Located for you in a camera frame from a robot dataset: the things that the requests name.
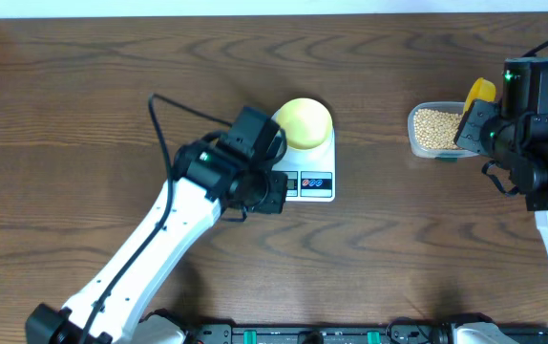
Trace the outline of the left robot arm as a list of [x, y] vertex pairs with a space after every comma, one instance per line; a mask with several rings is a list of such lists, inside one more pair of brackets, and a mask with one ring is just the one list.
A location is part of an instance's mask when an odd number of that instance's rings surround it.
[[179, 148], [145, 218], [107, 265], [60, 310], [35, 308], [30, 343], [129, 343], [146, 307], [185, 252], [222, 213], [279, 214], [287, 176], [273, 170], [285, 131], [249, 107], [226, 131]]

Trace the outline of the yellow measuring scoop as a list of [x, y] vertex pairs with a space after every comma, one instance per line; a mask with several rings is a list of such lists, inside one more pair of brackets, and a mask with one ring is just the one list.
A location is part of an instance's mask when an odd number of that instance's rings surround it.
[[493, 102], [495, 100], [495, 95], [496, 87], [494, 83], [483, 77], [478, 78], [466, 97], [463, 113], [466, 113], [470, 109], [472, 103], [476, 99]]

